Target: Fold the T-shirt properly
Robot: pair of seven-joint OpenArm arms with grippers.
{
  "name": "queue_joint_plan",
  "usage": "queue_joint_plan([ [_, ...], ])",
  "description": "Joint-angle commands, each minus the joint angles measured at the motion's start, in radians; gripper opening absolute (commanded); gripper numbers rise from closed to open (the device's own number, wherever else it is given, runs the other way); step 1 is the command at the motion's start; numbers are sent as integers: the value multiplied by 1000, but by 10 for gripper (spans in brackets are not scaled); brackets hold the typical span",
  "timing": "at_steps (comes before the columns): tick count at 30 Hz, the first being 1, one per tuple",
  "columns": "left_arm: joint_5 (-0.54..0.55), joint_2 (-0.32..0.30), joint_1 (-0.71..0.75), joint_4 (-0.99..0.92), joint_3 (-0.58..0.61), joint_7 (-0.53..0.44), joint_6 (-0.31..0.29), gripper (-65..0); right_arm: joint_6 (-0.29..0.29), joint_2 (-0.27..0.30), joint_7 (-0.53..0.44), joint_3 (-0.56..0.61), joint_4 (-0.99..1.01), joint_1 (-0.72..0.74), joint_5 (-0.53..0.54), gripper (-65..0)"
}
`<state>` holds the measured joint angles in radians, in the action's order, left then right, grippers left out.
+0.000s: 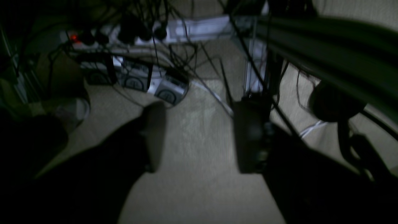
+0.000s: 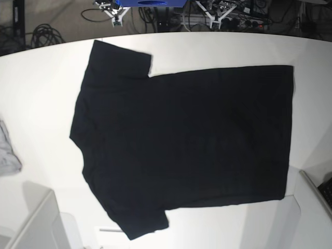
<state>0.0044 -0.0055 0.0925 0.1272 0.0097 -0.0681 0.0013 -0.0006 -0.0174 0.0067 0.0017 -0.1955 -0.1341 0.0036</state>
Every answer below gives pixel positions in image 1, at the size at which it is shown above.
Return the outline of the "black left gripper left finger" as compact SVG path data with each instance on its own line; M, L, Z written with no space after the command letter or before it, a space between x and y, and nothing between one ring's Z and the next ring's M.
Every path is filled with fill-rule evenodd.
M166 125L161 101L39 175L63 150L75 120L68 111L18 119L1 108L2 224L115 224L135 182L158 169Z

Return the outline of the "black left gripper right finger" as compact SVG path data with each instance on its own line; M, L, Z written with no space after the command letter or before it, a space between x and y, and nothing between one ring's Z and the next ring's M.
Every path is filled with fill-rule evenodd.
M233 105L240 173L261 174L287 224L396 224L397 177L368 139L339 128L343 149L359 156L358 174L310 149L270 121L270 101L244 97Z

